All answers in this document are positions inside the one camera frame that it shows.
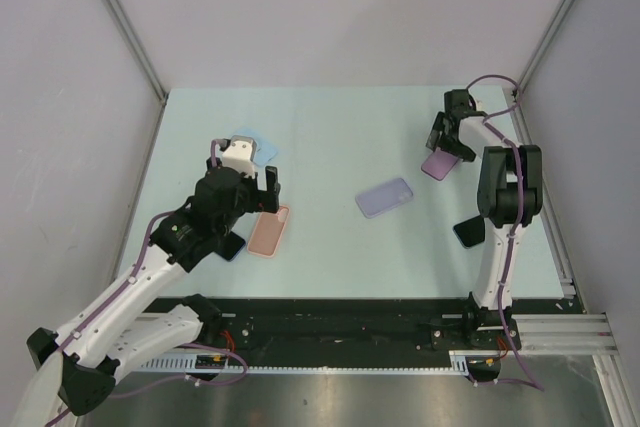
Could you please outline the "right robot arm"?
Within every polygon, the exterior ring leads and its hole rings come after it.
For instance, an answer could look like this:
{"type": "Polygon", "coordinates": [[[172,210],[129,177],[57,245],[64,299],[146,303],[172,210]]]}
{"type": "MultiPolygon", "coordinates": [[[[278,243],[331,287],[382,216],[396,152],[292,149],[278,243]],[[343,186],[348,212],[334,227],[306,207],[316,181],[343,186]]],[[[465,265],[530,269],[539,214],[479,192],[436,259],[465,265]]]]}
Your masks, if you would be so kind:
{"type": "Polygon", "coordinates": [[[484,244],[476,284],[461,318],[436,319],[430,326],[436,350],[493,350],[521,347],[512,319],[511,281],[526,229],[543,206],[542,152],[509,139],[477,108],[467,89],[444,94],[426,146],[462,162],[481,161],[477,208],[484,244]]]}

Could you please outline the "purple phone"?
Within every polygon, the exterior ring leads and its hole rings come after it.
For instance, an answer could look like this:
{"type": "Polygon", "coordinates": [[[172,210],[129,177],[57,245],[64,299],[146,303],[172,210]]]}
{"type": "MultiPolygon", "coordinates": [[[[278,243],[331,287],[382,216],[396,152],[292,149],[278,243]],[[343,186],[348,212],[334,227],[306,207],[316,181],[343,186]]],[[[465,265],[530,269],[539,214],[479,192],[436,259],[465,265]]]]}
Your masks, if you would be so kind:
{"type": "Polygon", "coordinates": [[[442,181],[458,162],[458,157],[436,148],[422,163],[421,171],[437,181],[442,181]]]}

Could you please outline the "pink phone case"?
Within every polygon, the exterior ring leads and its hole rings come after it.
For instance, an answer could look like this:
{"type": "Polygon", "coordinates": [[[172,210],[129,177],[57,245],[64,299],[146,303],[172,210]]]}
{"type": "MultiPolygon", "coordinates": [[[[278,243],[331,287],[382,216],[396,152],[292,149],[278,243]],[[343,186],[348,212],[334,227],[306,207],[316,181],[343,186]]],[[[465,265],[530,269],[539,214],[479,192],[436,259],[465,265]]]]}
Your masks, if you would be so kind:
{"type": "Polygon", "coordinates": [[[262,212],[247,243],[247,251],[259,257],[274,257],[289,216],[290,208],[286,205],[281,205],[276,213],[262,212]]]}

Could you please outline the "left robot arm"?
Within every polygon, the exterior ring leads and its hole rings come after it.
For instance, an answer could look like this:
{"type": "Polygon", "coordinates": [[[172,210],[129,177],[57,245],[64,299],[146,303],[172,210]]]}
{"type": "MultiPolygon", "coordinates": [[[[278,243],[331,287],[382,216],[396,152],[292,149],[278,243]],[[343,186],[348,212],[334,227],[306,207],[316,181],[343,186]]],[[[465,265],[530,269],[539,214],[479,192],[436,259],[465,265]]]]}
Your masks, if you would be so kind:
{"type": "Polygon", "coordinates": [[[152,218],[136,262],[87,308],[62,326],[36,329],[26,345],[37,376],[25,396],[26,426],[54,426],[103,403],[133,369],[187,344],[207,347],[221,334],[222,313],[200,294],[181,300],[139,330],[131,325],[170,284],[216,254],[230,261],[245,245],[233,232],[246,214],[280,208],[278,170],[258,176],[208,163],[194,193],[174,211],[152,218]]]}

